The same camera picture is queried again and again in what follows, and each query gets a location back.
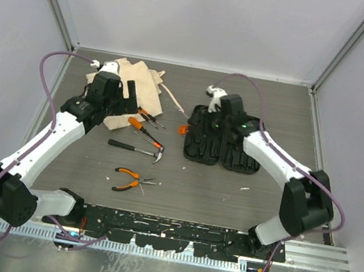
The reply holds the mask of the large orange handle screwdriver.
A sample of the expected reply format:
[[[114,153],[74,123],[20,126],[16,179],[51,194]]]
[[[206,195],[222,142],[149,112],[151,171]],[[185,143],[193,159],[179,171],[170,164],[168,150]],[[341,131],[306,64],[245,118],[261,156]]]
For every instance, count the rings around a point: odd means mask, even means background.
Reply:
[[[140,123],[140,121],[135,119],[135,117],[129,117],[129,123],[132,125],[132,127],[136,128],[141,133],[144,133],[145,135],[153,139],[153,137],[149,134],[145,127]]]

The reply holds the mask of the thin orange tip screwdriver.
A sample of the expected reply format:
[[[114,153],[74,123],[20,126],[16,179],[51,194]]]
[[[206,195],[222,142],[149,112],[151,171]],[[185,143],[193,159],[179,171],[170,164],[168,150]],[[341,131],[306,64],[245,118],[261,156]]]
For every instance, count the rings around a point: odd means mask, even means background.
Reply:
[[[136,132],[135,131],[135,134],[137,136],[139,136],[140,138],[142,138],[143,140],[149,142],[151,145],[155,146],[158,149],[159,153],[164,152],[163,145],[161,145],[159,142],[156,142],[156,140],[153,140],[153,139],[149,138],[148,136],[146,136],[144,133],[141,133],[141,132]]]

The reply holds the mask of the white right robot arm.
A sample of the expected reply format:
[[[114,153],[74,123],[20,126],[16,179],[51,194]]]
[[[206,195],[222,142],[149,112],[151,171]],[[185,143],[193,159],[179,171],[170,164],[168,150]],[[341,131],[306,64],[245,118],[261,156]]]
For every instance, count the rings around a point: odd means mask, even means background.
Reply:
[[[333,219],[330,181],[324,171],[312,171],[298,163],[271,138],[264,124],[250,117],[238,94],[220,87],[206,89],[208,111],[220,115],[220,130],[242,146],[279,185],[282,195],[278,213],[249,229],[248,253],[263,257],[279,241],[319,228]]]

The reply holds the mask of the small orange black screwdriver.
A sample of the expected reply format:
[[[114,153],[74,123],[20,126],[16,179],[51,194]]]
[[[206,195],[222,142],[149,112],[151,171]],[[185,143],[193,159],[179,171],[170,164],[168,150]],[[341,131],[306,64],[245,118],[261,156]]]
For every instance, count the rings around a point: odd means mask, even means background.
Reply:
[[[143,109],[142,107],[138,108],[139,112],[145,113],[154,123],[157,123],[161,128],[166,129],[166,127],[164,125],[162,125],[157,118],[155,118],[154,116],[152,116],[149,112],[147,112],[145,109]]]

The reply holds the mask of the black plastic tool case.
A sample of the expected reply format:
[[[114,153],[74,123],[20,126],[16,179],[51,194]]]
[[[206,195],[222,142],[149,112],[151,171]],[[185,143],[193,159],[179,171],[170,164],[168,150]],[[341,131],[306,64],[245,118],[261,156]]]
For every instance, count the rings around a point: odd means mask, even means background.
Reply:
[[[221,165],[232,172],[254,174],[260,164],[249,157],[241,146],[228,140],[219,128],[221,114],[208,111],[207,105],[196,105],[186,125],[178,132],[184,135],[183,155],[205,165]]]

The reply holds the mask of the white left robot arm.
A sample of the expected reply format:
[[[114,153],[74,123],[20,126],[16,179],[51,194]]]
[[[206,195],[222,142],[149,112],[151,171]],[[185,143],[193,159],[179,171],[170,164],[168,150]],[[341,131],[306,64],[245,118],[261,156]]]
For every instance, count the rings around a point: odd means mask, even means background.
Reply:
[[[135,114],[135,81],[123,84],[117,74],[100,71],[85,96],[67,100],[56,118],[18,151],[0,161],[0,218],[19,227],[32,218],[57,216],[66,226],[83,220],[84,200],[67,188],[35,191],[34,181],[69,145],[107,116]]]

